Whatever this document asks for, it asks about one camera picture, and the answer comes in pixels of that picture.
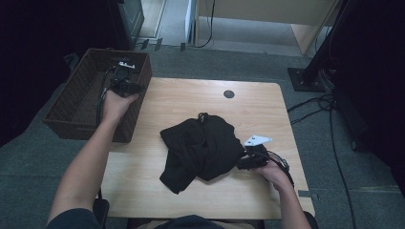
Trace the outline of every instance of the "black cloth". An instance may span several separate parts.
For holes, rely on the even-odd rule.
[[[195,177],[208,181],[229,172],[245,155],[234,127],[216,115],[199,114],[160,136],[169,149],[160,180],[175,194]]]
[[[175,229],[175,228],[199,228],[199,229],[221,229],[223,227],[202,217],[191,215],[177,219],[171,219],[156,229]]]
[[[50,221],[47,229],[100,229],[92,211],[75,208],[57,215]]]

